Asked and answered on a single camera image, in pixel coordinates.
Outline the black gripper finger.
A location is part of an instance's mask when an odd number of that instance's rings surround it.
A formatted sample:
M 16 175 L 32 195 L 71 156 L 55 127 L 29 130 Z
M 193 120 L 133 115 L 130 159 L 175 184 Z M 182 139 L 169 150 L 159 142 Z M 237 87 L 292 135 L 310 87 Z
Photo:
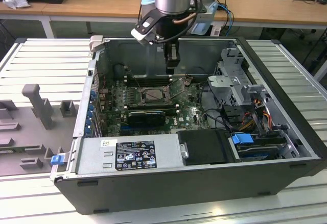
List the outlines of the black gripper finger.
M 179 42 L 167 42 L 164 44 L 164 57 L 166 74 L 173 75 L 175 68 L 180 62 Z

